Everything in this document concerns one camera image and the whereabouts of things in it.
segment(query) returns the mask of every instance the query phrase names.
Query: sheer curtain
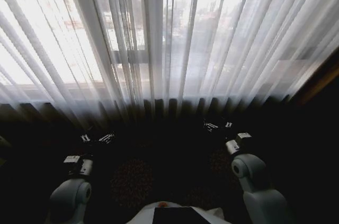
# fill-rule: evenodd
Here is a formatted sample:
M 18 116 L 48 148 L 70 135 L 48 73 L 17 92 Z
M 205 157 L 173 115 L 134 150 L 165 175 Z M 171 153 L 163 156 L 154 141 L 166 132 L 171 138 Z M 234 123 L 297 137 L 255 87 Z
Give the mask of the sheer curtain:
M 292 97 L 338 42 L 338 0 L 0 0 L 0 103 L 84 128 L 232 111 Z

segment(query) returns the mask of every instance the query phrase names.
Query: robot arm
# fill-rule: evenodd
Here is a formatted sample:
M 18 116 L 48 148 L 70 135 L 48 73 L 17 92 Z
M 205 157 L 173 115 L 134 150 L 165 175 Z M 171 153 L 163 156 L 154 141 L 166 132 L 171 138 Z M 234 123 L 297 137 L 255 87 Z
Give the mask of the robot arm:
M 244 190 L 253 224 L 295 223 L 285 197 L 270 188 L 265 162 L 255 155 L 241 154 L 233 160 L 232 170 Z
M 69 179 L 57 187 L 50 197 L 47 223 L 83 224 L 91 185 L 84 179 Z

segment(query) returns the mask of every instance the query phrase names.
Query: white curtain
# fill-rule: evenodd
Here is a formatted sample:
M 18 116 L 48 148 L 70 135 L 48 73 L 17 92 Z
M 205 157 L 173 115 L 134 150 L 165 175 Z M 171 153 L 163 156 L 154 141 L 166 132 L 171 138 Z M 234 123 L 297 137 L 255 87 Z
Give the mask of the white curtain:
M 232 111 L 292 97 L 338 43 L 338 0 L 0 0 L 0 103 L 85 128 Z

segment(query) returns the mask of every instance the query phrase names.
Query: dark floor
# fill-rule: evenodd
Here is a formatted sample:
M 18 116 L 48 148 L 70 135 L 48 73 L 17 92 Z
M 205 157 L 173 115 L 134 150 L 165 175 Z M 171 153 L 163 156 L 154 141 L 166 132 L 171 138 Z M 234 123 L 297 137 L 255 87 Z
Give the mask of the dark floor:
M 171 201 L 209 210 L 222 207 L 232 223 L 250 223 L 230 169 L 225 136 L 200 119 L 139 126 L 119 133 L 95 153 L 93 195 L 85 223 L 126 223 L 145 205 Z

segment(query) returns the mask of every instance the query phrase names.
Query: curtain fold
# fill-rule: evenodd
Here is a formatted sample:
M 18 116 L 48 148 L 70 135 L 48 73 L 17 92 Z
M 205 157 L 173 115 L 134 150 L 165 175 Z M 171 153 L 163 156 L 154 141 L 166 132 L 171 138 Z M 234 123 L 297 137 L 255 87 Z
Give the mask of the curtain fold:
M 0 104 L 81 128 L 232 112 L 293 97 L 338 41 L 338 0 L 0 0 Z

